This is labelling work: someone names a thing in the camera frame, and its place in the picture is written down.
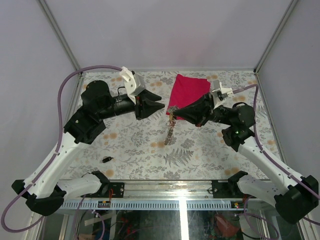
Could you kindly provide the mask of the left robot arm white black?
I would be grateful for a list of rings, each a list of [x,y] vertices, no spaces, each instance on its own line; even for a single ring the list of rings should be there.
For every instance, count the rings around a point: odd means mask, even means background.
[[[65,124],[59,150],[53,151],[28,178],[18,179],[12,189],[25,198],[25,204],[34,213],[49,216],[66,200],[82,197],[106,197],[109,179],[99,170],[84,176],[62,180],[61,176],[72,161],[88,148],[106,129],[104,120],[133,112],[137,120],[148,118],[165,107],[161,96],[143,89],[132,101],[127,94],[112,96],[103,80],[90,82],[81,94],[82,106]]]

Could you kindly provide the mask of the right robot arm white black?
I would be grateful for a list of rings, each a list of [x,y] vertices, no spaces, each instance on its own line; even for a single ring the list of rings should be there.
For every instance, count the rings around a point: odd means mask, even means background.
[[[254,108],[244,102],[232,107],[215,106],[214,97],[207,93],[194,103],[178,109],[174,115],[197,127],[208,121],[224,124],[225,144],[254,163],[270,180],[258,180],[241,172],[229,178],[228,192],[233,197],[247,194],[275,207],[288,223],[296,224],[319,204],[319,183],[311,175],[304,177],[287,166],[259,143],[251,130],[255,125]]]

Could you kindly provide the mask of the small black key fob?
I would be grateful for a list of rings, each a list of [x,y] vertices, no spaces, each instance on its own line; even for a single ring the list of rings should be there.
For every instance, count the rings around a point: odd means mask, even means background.
[[[111,157],[111,156],[108,156],[108,157],[105,157],[101,160],[102,163],[108,163],[110,162],[111,160],[113,160],[114,158]]]

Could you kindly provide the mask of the round metal key ring disc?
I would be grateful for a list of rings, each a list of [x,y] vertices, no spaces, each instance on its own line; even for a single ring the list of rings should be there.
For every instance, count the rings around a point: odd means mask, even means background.
[[[175,105],[175,106],[171,106],[168,109],[168,113],[169,113],[169,123],[168,123],[168,131],[167,131],[167,135],[165,137],[164,140],[164,145],[168,146],[171,144],[172,139],[173,139],[173,135],[174,135],[174,127],[176,125],[176,121],[177,121],[177,116],[175,115],[175,112],[178,110],[179,108]]]

